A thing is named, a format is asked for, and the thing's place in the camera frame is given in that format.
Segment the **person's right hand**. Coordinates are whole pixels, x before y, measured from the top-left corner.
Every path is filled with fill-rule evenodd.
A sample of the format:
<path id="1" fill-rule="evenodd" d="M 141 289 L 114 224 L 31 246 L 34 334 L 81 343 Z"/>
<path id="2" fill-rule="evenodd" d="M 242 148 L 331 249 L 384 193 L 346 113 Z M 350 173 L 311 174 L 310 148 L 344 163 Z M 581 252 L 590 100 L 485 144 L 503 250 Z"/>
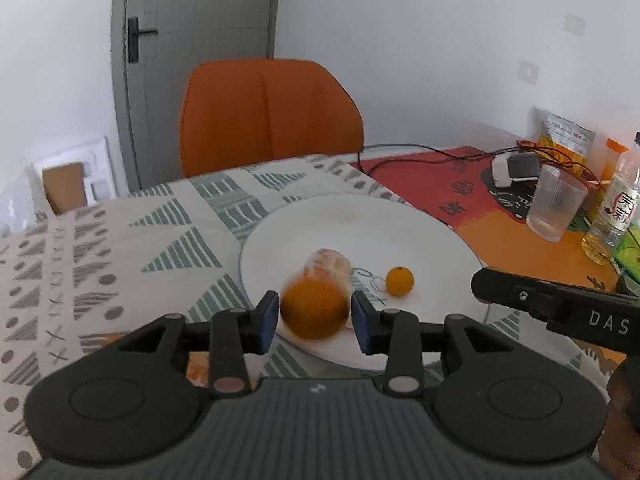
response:
<path id="1" fill-rule="evenodd" d="M 608 381 L 608 418 L 598 443 L 599 465 L 615 479 L 639 478 L 639 358 L 627 356 Z"/>

